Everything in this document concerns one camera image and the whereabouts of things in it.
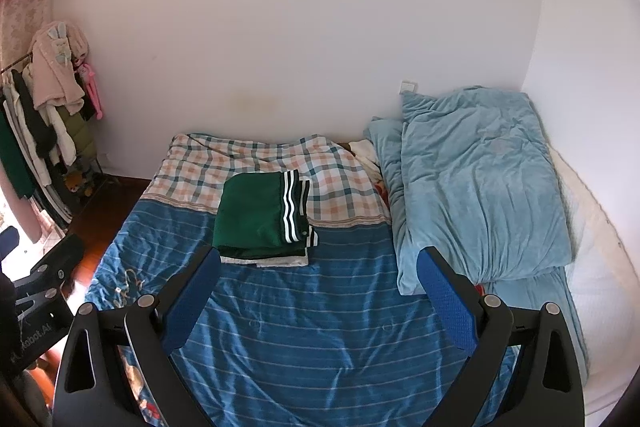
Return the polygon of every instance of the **white mattress cover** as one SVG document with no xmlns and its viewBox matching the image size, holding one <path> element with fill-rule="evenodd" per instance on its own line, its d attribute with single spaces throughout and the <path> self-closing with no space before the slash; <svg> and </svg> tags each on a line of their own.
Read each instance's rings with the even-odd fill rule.
<svg viewBox="0 0 640 427">
<path fill-rule="evenodd" d="M 599 425 L 640 365 L 640 282 L 601 206 L 550 148 L 569 226 L 574 262 L 569 290 L 587 348 L 586 425 Z"/>
</svg>

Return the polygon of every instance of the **silver bolt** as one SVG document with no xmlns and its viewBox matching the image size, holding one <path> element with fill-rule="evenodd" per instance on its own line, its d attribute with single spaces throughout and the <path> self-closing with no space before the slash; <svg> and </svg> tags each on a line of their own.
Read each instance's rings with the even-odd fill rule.
<svg viewBox="0 0 640 427">
<path fill-rule="evenodd" d="M 94 305 L 91 304 L 91 302 L 85 302 L 84 304 L 80 305 L 80 307 L 78 308 L 78 313 L 81 315 L 88 315 L 89 313 L 92 312 L 93 309 L 94 309 Z"/>
<path fill-rule="evenodd" d="M 149 308 L 156 301 L 156 298 L 151 294 L 143 295 L 140 299 L 138 299 L 138 306 L 141 308 Z"/>
<path fill-rule="evenodd" d="M 497 295 L 489 294 L 484 296 L 484 304 L 489 306 L 489 308 L 497 308 L 498 306 L 500 306 L 500 304 L 502 304 L 502 301 Z"/>
<path fill-rule="evenodd" d="M 560 306 L 558 306 L 555 302 L 546 303 L 545 308 L 546 311 L 548 311 L 552 315 L 558 315 L 560 313 Z"/>
</svg>

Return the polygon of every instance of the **stack of folded clothes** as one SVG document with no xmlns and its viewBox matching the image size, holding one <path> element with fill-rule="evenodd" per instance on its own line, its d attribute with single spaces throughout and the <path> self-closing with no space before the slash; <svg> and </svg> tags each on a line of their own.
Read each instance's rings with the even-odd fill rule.
<svg viewBox="0 0 640 427">
<path fill-rule="evenodd" d="M 310 182 L 297 170 L 242 172 L 225 182 L 213 230 L 223 263 L 307 266 L 318 235 L 306 219 Z"/>
</svg>

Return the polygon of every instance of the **white wall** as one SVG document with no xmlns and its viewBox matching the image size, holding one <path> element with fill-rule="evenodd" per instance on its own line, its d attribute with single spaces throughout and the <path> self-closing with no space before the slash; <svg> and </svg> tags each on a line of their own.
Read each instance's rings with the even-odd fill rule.
<svg viewBox="0 0 640 427">
<path fill-rule="evenodd" d="M 640 0 L 543 0 L 522 89 L 640 273 Z"/>
<path fill-rule="evenodd" d="M 520 89 L 540 0 L 54 0 L 84 28 L 111 171 L 151 177 L 171 137 L 362 135 L 401 80 Z"/>
</svg>

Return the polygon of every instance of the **blue striped fabric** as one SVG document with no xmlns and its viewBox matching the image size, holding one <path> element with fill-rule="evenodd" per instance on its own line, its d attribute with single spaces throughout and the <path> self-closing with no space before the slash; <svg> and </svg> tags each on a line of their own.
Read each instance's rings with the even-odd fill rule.
<svg viewBox="0 0 640 427">
<path fill-rule="evenodd" d="M 154 293 L 210 244 L 215 217 L 141 200 L 88 292 L 113 307 L 127 268 L 128 302 Z M 185 346 L 172 355 L 218 427 L 420 426 L 465 355 L 425 296 L 401 296 L 388 225 L 318 229 L 308 267 L 223 265 Z M 513 367 L 508 350 L 478 425 L 495 414 Z"/>
</svg>

